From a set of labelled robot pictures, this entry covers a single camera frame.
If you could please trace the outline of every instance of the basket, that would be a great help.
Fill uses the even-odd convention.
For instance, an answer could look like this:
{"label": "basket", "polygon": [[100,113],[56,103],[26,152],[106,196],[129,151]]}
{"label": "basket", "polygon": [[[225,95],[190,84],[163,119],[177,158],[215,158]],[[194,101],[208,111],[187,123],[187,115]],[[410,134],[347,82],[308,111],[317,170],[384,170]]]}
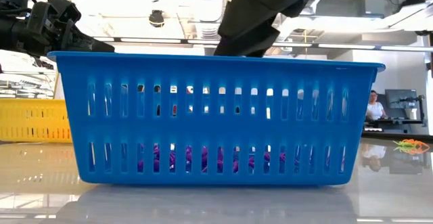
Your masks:
{"label": "basket", "polygon": [[0,99],[0,140],[71,143],[65,101]]}
{"label": "basket", "polygon": [[350,180],[381,64],[54,52],[91,183]]}

